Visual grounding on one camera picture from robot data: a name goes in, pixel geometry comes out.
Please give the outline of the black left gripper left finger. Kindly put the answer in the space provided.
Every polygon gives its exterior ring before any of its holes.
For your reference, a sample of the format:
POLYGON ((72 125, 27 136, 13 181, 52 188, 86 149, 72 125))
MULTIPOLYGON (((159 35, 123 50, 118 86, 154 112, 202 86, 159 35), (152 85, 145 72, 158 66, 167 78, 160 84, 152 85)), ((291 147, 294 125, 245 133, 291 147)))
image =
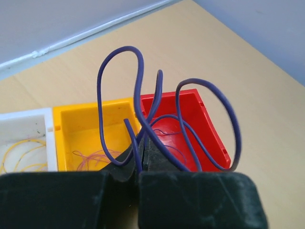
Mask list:
POLYGON ((134 229, 136 166, 0 177, 3 229, 134 229))

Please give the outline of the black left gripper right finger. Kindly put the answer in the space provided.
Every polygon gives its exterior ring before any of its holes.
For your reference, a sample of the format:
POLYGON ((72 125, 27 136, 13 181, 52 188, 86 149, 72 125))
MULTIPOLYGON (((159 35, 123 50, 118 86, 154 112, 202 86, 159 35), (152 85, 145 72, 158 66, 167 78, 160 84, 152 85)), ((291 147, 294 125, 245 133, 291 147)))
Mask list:
POLYGON ((181 172, 150 139, 138 179, 141 229, 266 229, 255 183, 236 172, 181 172))

